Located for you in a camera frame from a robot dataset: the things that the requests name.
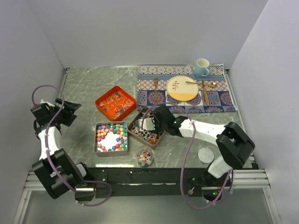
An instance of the box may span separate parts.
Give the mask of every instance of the box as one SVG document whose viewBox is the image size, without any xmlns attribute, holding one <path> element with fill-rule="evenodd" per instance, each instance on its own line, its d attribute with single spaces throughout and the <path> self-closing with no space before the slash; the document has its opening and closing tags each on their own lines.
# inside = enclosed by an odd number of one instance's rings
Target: box
<svg viewBox="0 0 299 224">
<path fill-rule="evenodd" d="M 142 113 L 145 113 L 147 110 L 148 110 L 147 107 L 143 107 L 141 109 L 141 111 L 138 113 L 138 115 L 129 124 L 129 126 L 128 126 L 128 133 L 129 133 L 129 136 L 132 136 L 134 139 L 138 140 L 139 142 L 145 144 L 146 146 L 149 146 L 152 149 L 155 149 L 158 146 L 158 144 L 160 143 L 160 141 L 161 141 L 162 137 L 164 136 L 165 132 L 160 133 L 160 138 L 158 139 L 158 141 L 156 142 L 156 144 L 152 144 L 152 143 L 144 140 L 143 138 L 139 137 L 138 135 L 134 134 L 132 131 L 130 131 L 132 129 L 132 127 L 134 126 L 134 122 L 136 120 L 138 120 L 142 116 Z"/>
<path fill-rule="evenodd" d="M 121 92 L 121 94 L 123 96 L 125 96 L 130 101 L 132 101 L 133 104 L 131 106 L 129 106 L 128 108 L 125 108 L 124 112 L 122 112 L 119 115 L 119 117 L 114 118 L 116 116 L 116 112 L 114 110 L 105 111 L 103 109 L 103 107 L 100 106 L 100 103 L 104 102 L 108 97 L 112 96 L 115 92 L 119 92 L 119 91 Z M 98 110 L 102 114 L 104 114 L 110 121 L 121 121 L 121 120 L 123 120 L 126 116 L 128 116 L 137 107 L 136 100 L 131 95 L 129 95 L 127 92 L 125 92 L 121 87 L 119 87 L 117 85 L 114 86 L 112 89 L 110 89 L 108 92 L 106 92 L 103 96 L 101 96 L 100 98 L 98 98 L 95 101 L 95 105 L 98 108 Z"/>
<path fill-rule="evenodd" d="M 121 150 L 121 151 L 106 151 L 106 152 L 99 152 L 98 151 L 98 140 L 97 140 L 97 138 L 98 138 L 98 136 L 97 136 L 97 130 L 98 130 L 98 127 L 99 126 L 103 126 L 103 125 L 105 125 L 105 126 L 107 126 L 107 125 L 111 125 L 111 126 L 113 126 L 113 125 L 117 125 L 117 124 L 120 124 L 120 125 L 123 125 L 123 126 L 125 126 L 125 127 L 127 127 L 127 123 L 125 122 L 125 121 L 119 121 L 119 122 L 103 122 L 103 123 L 97 123 L 96 124 L 96 130 L 95 130 L 95 135 L 94 135 L 94 148 L 93 148 L 93 150 L 94 150 L 94 153 L 97 155 L 97 156 L 100 156 L 100 157 L 108 157 L 108 156 L 118 156 L 118 155 L 126 155 L 126 154 L 128 154 L 128 139 L 127 139 L 127 148 L 126 148 L 126 150 Z"/>
</svg>

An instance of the geometric pattern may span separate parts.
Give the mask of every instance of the geometric pattern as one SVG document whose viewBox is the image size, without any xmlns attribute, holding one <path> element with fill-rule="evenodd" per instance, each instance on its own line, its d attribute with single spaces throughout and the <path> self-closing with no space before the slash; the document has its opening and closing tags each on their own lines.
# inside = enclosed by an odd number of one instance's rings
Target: geometric pattern
<svg viewBox="0 0 299 224">
<path fill-rule="evenodd" d="M 209 77 L 212 76 L 223 76 L 224 75 L 224 66 L 223 64 L 211 65 L 209 67 L 211 73 Z M 157 66 L 157 65 L 142 65 L 137 68 L 137 74 L 140 75 L 193 75 L 194 67 L 193 66 Z M 165 102 L 166 107 L 171 113 L 183 113 L 181 107 L 187 110 L 188 113 L 214 113 L 214 112 L 232 112 L 236 111 L 236 108 L 233 106 L 230 93 L 228 91 L 228 84 L 226 81 L 204 81 L 206 84 L 206 91 L 208 94 L 208 99 L 210 105 L 206 104 L 205 94 L 202 90 L 202 82 L 197 81 L 196 83 L 199 87 L 198 95 L 187 102 L 182 102 L 173 99 L 166 90 L 166 84 L 168 80 L 159 80 L 159 85 L 157 87 L 157 99 L 158 103 Z M 211 82 L 217 83 L 217 87 L 210 88 L 207 85 Z M 155 104 L 155 87 L 154 80 L 137 80 L 138 83 L 138 111 L 143 107 L 152 106 Z"/>
</svg>

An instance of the yellow plate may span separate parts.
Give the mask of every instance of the yellow plate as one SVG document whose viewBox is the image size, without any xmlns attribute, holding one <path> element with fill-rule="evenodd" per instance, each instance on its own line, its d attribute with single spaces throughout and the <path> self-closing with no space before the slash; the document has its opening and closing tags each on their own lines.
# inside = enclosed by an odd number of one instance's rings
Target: yellow plate
<svg viewBox="0 0 299 224">
<path fill-rule="evenodd" d="M 186 83 L 195 81 L 187 76 L 175 76 L 168 80 L 166 89 L 167 93 L 174 99 L 179 101 L 189 101 L 198 94 L 197 84 Z"/>
</svg>

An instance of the orange tray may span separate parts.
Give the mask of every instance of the orange tray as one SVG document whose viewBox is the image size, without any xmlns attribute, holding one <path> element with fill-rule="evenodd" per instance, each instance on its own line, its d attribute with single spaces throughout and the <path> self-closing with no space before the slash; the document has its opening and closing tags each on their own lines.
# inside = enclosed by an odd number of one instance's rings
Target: orange tray
<svg viewBox="0 0 299 224">
<path fill-rule="evenodd" d="M 132 105 L 126 107 L 123 112 L 120 113 L 119 117 L 115 118 L 116 116 L 116 111 L 114 110 L 116 108 L 113 107 L 112 110 L 105 111 L 105 106 L 100 106 L 103 102 L 105 102 L 110 96 L 113 96 L 115 92 L 121 92 L 122 96 L 127 98 L 129 101 L 133 102 Z M 127 92 L 125 92 L 121 87 L 119 86 L 114 86 L 112 89 L 110 89 L 108 92 L 106 92 L 103 96 L 98 98 L 95 101 L 95 105 L 98 108 L 98 110 L 105 115 L 110 121 L 121 121 L 123 120 L 126 116 L 128 116 L 133 110 L 136 109 L 137 103 L 136 100 L 130 96 Z"/>
</svg>

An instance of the table runner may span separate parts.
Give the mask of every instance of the table runner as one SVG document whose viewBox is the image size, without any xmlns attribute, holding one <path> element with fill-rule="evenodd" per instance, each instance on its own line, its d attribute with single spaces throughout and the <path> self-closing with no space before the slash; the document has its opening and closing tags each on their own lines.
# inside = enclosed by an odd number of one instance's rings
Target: table runner
<svg viewBox="0 0 299 224">
<path fill-rule="evenodd" d="M 155 104 L 154 77 L 158 78 L 157 95 L 158 102 L 170 102 L 182 106 L 188 113 L 213 113 L 213 112 L 231 112 L 236 111 L 232 102 L 228 84 L 224 77 L 224 65 L 213 64 L 209 66 L 210 75 L 196 78 L 195 67 L 189 65 L 142 65 L 137 68 L 138 82 L 138 110 L 143 107 Z M 188 76 L 194 79 L 199 87 L 198 95 L 186 102 L 173 99 L 167 94 L 166 84 L 169 79 L 175 76 Z M 210 105 L 206 105 L 205 95 L 202 90 L 202 80 L 206 84 Z M 207 86 L 210 82 L 216 82 L 216 88 Z M 171 113 L 184 113 L 178 106 L 166 104 Z"/>
</svg>

